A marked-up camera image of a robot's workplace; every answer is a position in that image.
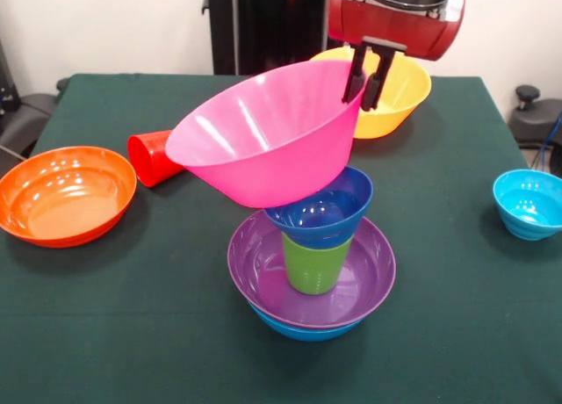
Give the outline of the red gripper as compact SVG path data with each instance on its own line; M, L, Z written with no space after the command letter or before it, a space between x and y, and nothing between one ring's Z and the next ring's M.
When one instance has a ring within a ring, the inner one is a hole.
M342 102L348 104L364 85L365 38L400 44L408 56L439 60L456 39L465 0L329 0L328 37L355 44ZM365 85L361 108L376 110L394 52L379 54L377 70Z

